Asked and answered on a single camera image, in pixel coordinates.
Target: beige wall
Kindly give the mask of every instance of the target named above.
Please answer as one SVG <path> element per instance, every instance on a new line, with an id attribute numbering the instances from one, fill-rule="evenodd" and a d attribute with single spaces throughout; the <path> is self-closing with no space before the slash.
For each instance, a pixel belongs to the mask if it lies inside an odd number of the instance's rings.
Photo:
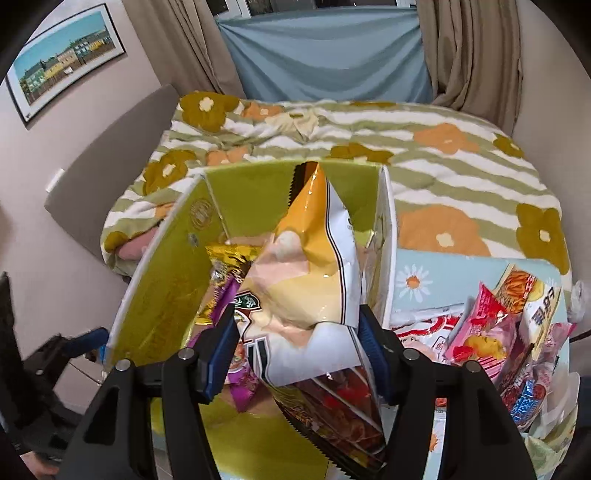
<path id="1" fill-rule="evenodd" d="M 40 28 L 96 3 L 64 0 Z M 12 278 L 24 355 L 57 332 L 76 335 L 110 326 L 125 291 L 126 285 L 43 208 L 45 187 L 54 173 L 67 168 L 110 123 L 160 86 L 120 0 L 106 3 L 126 56 L 71 86 L 30 130 L 6 85 L 0 86 L 0 270 Z M 70 368 L 59 393 L 69 404 L 85 405 L 93 390 L 89 380 Z"/>
<path id="2" fill-rule="evenodd" d="M 591 79 L 556 26 L 517 0 L 524 73 L 514 138 L 563 209 L 573 279 L 591 290 Z M 591 328 L 591 305 L 575 332 Z M 573 344 L 571 366 L 591 374 L 591 339 Z"/>

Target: picture frame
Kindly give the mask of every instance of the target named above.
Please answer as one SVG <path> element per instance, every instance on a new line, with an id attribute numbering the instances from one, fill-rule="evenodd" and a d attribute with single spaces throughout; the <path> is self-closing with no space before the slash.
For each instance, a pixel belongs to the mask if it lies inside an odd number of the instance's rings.
<path id="1" fill-rule="evenodd" d="M 25 126 L 71 85 L 124 54 L 106 4 L 78 12 L 32 38 L 6 76 Z"/>

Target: floral blanket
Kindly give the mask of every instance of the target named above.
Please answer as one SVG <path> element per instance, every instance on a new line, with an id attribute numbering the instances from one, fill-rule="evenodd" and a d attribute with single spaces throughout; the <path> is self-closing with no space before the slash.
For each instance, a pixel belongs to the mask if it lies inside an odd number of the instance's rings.
<path id="1" fill-rule="evenodd" d="M 295 158 L 388 166 L 400 248 L 541 258 L 571 290 L 560 204 L 522 150 L 479 118 L 391 102 L 269 105 L 210 92 L 181 98 L 144 171 L 106 219 L 106 263 L 133 275 L 201 168 Z"/>

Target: painted sky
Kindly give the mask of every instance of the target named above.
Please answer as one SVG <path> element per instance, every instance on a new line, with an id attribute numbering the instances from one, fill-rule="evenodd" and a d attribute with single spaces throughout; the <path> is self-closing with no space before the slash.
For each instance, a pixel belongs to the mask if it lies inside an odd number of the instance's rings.
<path id="1" fill-rule="evenodd" d="M 59 28 L 38 44 L 22 53 L 14 61 L 14 69 L 17 78 L 35 65 L 39 60 L 47 60 L 58 53 L 63 52 L 71 42 L 80 37 L 105 29 L 105 22 L 100 12 L 81 18 L 63 28 Z"/>

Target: window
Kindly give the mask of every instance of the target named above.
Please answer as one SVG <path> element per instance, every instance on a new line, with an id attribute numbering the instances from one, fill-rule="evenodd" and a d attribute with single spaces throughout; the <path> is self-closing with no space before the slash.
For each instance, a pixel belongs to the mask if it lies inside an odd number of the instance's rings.
<path id="1" fill-rule="evenodd" d="M 416 0 L 207 0 L 214 17 L 220 19 L 288 12 L 314 10 L 329 7 L 361 7 L 367 5 L 416 6 Z"/>

